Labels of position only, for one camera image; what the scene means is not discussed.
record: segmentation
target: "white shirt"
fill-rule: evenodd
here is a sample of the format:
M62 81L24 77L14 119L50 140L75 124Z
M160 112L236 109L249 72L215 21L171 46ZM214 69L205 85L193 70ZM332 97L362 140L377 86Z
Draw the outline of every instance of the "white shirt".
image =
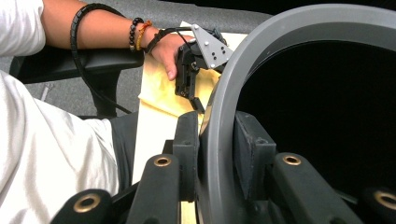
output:
M1 0L0 56L45 45L41 0ZM119 187L111 125L81 120L34 99L0 71L0 222L50 223L84 189Z

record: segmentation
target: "circular frame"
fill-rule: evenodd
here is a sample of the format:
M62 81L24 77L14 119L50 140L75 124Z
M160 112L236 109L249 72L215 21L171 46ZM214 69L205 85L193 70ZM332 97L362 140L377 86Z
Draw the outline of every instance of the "circular frame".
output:
M200 223L241 223L233 182L233 121L240 91L256 67L289 47L317 41L362 43L396 51L394 11L345 4L295 8L259 25L227 62L200 131Z

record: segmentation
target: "person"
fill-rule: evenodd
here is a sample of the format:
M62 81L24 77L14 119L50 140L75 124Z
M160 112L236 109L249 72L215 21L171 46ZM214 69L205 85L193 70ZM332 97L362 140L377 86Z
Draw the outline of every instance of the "person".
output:
M86 5L78 0L2 0L0 55L30 55L45 45L69 49L72 20ZM78 27L78 47L129 48L132 38L132 44L139 40L138 47L144 49L159 32L147 21L132 24L131 18L93 10ZM170 34L152 49L169 80L176 78L175 57L183 43L179 35ZM2 223L49 223L84 189L114 195L131 184L134 141L123 136L125 130L135 130L134 114L82 120L33 98L16 78L0 73Z

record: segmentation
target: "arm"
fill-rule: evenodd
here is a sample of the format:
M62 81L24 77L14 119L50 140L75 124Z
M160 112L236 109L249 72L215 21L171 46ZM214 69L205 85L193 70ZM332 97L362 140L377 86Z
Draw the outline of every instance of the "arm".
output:
M46 33L47 44L57 48L70 48L70 26L76 12L86 3L78 0L43 0L44 11L41 21ZM87 14L78 28L78 47L94 48L129 48L129 32L132 19L123 18L103 10L94 10ZM139 36L139 24L134 39ZM148 27L143 34L141 47L145 48L158 33L155 27ZM175 79L177 69L175 58L177 49L184 44L178 35L164 37L151 52L153 57L165 66L170 80Z

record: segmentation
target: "black wire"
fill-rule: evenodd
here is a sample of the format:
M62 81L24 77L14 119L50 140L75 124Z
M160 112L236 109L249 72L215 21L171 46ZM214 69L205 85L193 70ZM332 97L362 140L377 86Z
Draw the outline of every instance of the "black wire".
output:
M89 12L96 10L96 9L102 9L102 10L106 10L109 12L112 12L114 14L120 15L122 17L124 17L121 13L119 13L116 9L103 5L103 4L98 4L98 3L93 3L93 4L88 4L85 7L82 7L77 13L75 18L73 19L72 22L72 27L70 30L70 44L71 44L71 50L72 50L72 55L73 55L73 60L75 62L76 68L78 69L82 80L84 80L85 84L88 86L88 88L90 88L90 90L93 92L93 94L95 94L99 99L101 99L102 101L106 101L109 104L113 105L114 107L118 108L119 110L127 113L127 114L131 114L132 112L129 111L128 109L124 108L121 105L118 105L116 102L112 101L111 99L109 99L108 97L106 97L101 91L97 91L97 89L95 89L90 82L87 80L86 78L86 70L84 68L84 66L81 64L81 60L79 58L78 55L78 43L77 43L77 35L78 35L78 27L79 24L82 20L82 18L87 15Z
M176 32L177 32L178 35L180 35L181 39L183 39L184 43L185 43L187 46L190 47L189 43L187 43L186 38L184 38L184 36L180 33L180 31L179 31L179 30L176 30Z

